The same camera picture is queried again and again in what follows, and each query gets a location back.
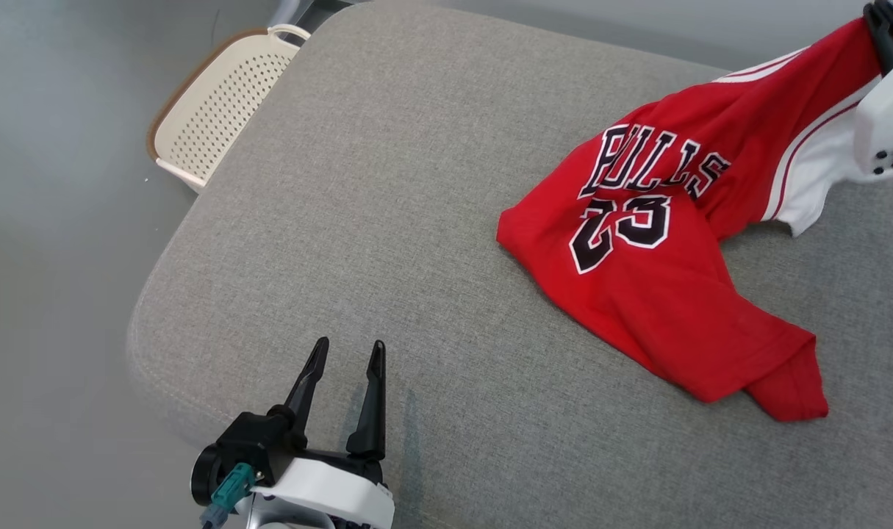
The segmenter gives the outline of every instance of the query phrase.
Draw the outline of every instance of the gray floor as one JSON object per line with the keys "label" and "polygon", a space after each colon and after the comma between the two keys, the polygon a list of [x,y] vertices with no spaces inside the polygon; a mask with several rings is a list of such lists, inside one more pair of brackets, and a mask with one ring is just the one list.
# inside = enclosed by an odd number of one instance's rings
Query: gray floor
{"label": "gray floor", "polygon": [[[739,15],[720,0],[437,3],[737,68],[863,1],[789,2],[775,34],[724,24]],[[135,400],[123,367],[137,293],[194,200],[144,134],[214,41],[275,4],[0,0],[0,527],[197,527],[197,452]]]}

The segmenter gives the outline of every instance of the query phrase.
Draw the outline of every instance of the basketball jersey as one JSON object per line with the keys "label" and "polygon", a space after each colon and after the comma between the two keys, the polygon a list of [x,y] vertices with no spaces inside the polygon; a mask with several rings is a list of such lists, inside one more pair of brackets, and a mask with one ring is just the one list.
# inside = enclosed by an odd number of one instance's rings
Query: basketball jersey
{"label": "basketball jersey", "polygon": [[861,19],[818,43],[632,111],[577,147],[497,239],[553,303],[704,402],[746,389],[780,421],[825,417],[815,336],[737,294],[718,241],[811,226],[853,161],[879,81]]}

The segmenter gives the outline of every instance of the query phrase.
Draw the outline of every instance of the white side panel of jersey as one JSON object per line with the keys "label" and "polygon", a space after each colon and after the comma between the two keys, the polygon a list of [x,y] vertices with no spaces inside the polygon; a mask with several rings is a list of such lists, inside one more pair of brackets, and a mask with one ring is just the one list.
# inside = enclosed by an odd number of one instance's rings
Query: white side panel of jersey
{"label": "white side panel of jersey", "polygon": [[855,110],[880,77],[829,108],[796,135],[773,175],[770,200],[763,220],[782,220],[793,237],[819,220],[825,196],[837,181],[883,180],[863,174],[855,162]]}
{"label": "white side panel of jersey", "polygon": [[789,61],[794,60],[795,57],[799,57],[799,54],[803,53],[805,50],[808,50],[808,46],[801,50],[793,51],[790,54],[785,54],[785,56],[776,57],[774,60],[768,60],[765,63],[751,66],[744,70],[728,73],[724,77],[715,79],[714,83],[749,83],[757,79],[762,79],[771,73],[775,73],[780,68],[786,66],[786,64],[789,64]]}

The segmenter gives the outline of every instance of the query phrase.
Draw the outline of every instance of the teal cable connector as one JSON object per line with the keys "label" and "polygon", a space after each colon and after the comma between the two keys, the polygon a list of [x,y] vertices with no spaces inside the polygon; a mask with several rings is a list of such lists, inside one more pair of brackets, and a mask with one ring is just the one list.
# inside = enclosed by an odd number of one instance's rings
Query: teal cable connector
{"label": "teal cable connector", "polygon": [[201,529],[221,529],[237,502],[251,494],[255,482],[254,469],[247,463],[237,463],[211,495],[211,505],[201,513]]}

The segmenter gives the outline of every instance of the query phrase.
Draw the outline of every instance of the basket handle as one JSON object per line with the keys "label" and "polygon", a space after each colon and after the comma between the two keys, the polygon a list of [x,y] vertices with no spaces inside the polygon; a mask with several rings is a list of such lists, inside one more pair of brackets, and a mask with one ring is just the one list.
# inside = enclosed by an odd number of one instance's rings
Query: basket handle
{"label": "basket handle", "polygon": [[267,34],[269,36],[277,35],[278,33],[291,33],[296,37],[302,37],[302,40],[308,40],[309,37],[312,36],[312,33],[309,33],[305,29],[302,29],[299,26],[292,26],[292,24],[276,24],[275,26],[271,26],[267,28]]}

